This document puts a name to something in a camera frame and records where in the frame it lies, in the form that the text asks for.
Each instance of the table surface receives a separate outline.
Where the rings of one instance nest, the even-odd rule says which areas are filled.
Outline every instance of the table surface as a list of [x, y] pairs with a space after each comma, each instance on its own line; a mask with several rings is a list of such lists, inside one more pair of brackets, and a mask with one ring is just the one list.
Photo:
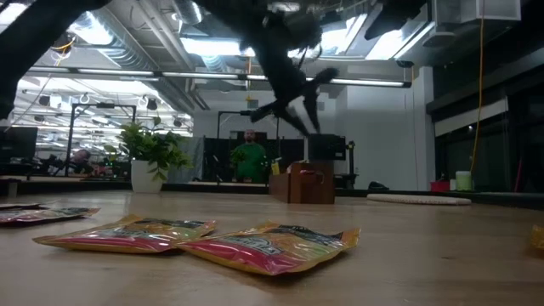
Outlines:
[[[34, 195], [57, 207], [101, 207], [91, 218], [0, 229], [0, 304], [11, 305], [539, 305], [544, 258], [527, 251], [544, 212], [485, 205], [433, 207], [338, 198], [284, 204], [267, 195], [85, 192]], [[266, 277], [190, 254], [67, 251], [34, 243], [117, 221], [216, 219], [218, 233], [267, 219], [336, 233], [361, 227], [359, 246], [307, 273]]]

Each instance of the wall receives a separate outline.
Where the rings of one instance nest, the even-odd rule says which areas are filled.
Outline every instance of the wall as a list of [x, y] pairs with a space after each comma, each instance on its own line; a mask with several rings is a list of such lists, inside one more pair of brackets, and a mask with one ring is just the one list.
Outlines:
[[[272, 92], [264, 96], [263, 92], [259, 96], [259, 101], [273, 101], [274, 95]], [[335, 114], [336, 106], [334, 99], [328, 99], [326, 95], [320, 97], [319, 101], [325, 102], [325, 110], [319, 111], [318, 116], [320, 118], [321, 132], [322, 133], [335, 133]], [[194, 116], [194, 128], [193, 136], [194, 137], [203, 137], [215, 138], [217, 135], [217, 126], [218, 126], [218, 110], [225, 111], [244, 111], [247, 109], [246, 102], [235, 102], [225, 100], [223, 103], [225, 107], [218, 106], [218, 103], [215, 103], [212, 100], [207, 100], [207, 103], [212, 106], [212, 110], [208, 111], [197, 111]], [[233, 104], [238, 103], [237, 107], [233, 108]], [[292, 102], [292, 107], [295, 108], [297, 113], [301, 116], [306, 127], [309, 128], [309, 131], [312, 133], [313, 129], [309, 123], [308, 116], [302, 105], [302, 99], [297, 99]], [[257, 132], [266, 132], [269, 139], [275, 138], [276, 135], [276, 120], [272, 116], [264, 118], [260, 122], [251, 123], [248, 116], [240, 115], [231, 115], [223, 114], [221, 116], [220, 123], [220, 132], [219, 137], [222, 139], [227, 139], [230, 136], [231, 131], [244, 131], [247, 129], [254, 129]], [[286, 139], [300, 139], [302, 138], [299, 131], [288, 125], [287, 123], [280, 121], [280, 137], [285, 137]]]
[[[391, 190], [429, 189], [428, 182], [434, 180], [434, 133], [425, 104], [431, 100], [430, 68], [420, 70], [412, 88], [352, 86], [339, 95], [335, 129], [355, 142], [356, 189], [366, 189], [371, 181]], [[348, 170], [340, 168], [347, 163], [336, 167], [337, 173]]]

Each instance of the colorful snack packet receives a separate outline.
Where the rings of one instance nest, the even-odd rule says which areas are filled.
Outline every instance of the colorful snack packet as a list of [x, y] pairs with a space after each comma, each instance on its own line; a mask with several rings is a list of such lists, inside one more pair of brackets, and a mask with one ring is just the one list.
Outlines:
[[34, 222], [54, 221], [70, 218], [89, 217], [100, 208], [55, 208], [45, 210], [9, 210], [0, 211], [0, 225], [31, 224]]
[[215, 221], [171, 221], [134, 215], [74, 233], [44, 236], [34, 241], [72, 250], [158, 253], [176, 248], [175, 241], [199, 238], [215, 229]]
[[544, 227], [533, 225], [530, 244], [537, 250], [544, 251]]
[[323, 235], [301, 226], [266, 223], [178, 247], [234, 269], [262, 275], [301, 272], [357, 246], [360, 229]]
[[0, 210], [4, 209], [38, 209], [41, 208], [41, 205], [54, 204], [58, 201], [44, 201], [44, 202], [10, 202], [10, 203], [0, 203]]

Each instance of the ceiling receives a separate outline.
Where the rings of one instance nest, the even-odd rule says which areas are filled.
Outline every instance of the ceiling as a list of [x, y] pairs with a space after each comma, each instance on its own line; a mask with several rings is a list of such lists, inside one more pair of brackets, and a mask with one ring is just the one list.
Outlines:
[[[329, 13], [328, 17], [332, 15], [331, 20], [323, 22], [323, 56], [319, 60], [307, 60], [303, 65], [308, 76], [334, 66], [340, 70], [342, 78], [410, 81], [411, 72], [400, 68], [394, 60], [411, 60], [417, 65], [443, 65], [478, 47], [479, 40], [475, 33], [479, 31], [474, 20], [452, 21], [437, 13], [447, 11], [449, 7], [444, 10], [444, 5], [460, 1], [431, 1], [431, 10], [424, 5], [420, 14], [400, 30], [371, 40], [366, 40], [364, 35], [371, 20], [379, 13], [381, 2], [375, 6], [371, 6], [375, 1], [368, 0], [291, 1], [275, 2], [274, 5], [291, 9], [305, 3], [321, 13]], [[0, 14], [0, 31], [23, 9], [24, 6], [20, 4], [12, 4]], [[36, 65], [132, 71], [247, 73], [248, 63], [251, 62], [251, 73], [262, 74], [254, 58], [240, 56], [239, 37], [210, 14], [202, 13], [202, 22], [189, 25], [180, 23], [172, 0], [114, 0], [98, 11], [82, 15], [71, 26], [76, 39], [71, 51], [64, 54], [62, 60], [59, 60], [59, 52], [50, 50]], [[490, 22], [490, 37], [491, 34], [498, 35], [506, 31], [512, 22], [516, 21]], [[455, 33], [453, 45], [452, 42], [432, 48], [423, 45], [429, 37], [441, 31]], [[122, 110], [122, 105], [136, 106], [139, 121], [150, 122], [153, 116], [158, 115], [166, 130], [191, 135], [190, 117], [195, 111], [242, 111], [247, 109], [248, 96], [252, 98], [253, 95], [253, 99], [259, 99], [259, 103], [264, 104], [270, 102], [271, 94], [266, 82], [173, 78], [156, 80], [152, 77], [129, 79], [123, 76], [71, 78], [55, 76], [46, 84], [47, 77], [26, 76], [20, 82], [15, 101], [14, 118], [18, 120], [17, 123], [39, 125], [41, 135], [51, 139], [51, 131], [55, 130], [48, 126], [65, 128], [71, 111], [70, 103], [80, 102], [84, 96], [89, 98], [88, 103], [108, 102], [117, 107], [91, 107], [87, 112], [91, 111], [94, 115], [82, 113], [75, 122], [77, 134], [82, 137], [87, 134], [85, 129], [88, 127], [101, 133], [118, 133], [118, 123], [130, 120], [130, 115]], [[335, 99], [342, 89], [342, 86], [337, 85], [323, 86], [323, 99]], [[62, 103], [41, 106], [36, 102], [38, 94], [50, 96], [55, 103]], [[157, 110], [147, 110], [149, 99], [156, 99]], [[36, 116], [40, 114], [45, 117], [44, 122], [40, 116], [40, 122], [36, 121]], [[115, 123], [112, 123], [114, 120], [97, 123], [96, 118], [93, 121], [96, 116], [115, 117]], [[181, 127], [173, 125], [176, 117], [183, 119]], [[64, 132], [56, 130], [58, 135], [65, 135]], [[56, 137], [57, 141], [54, 142], [62, 145], [64, 138], [61, 136], [59, 140]]]

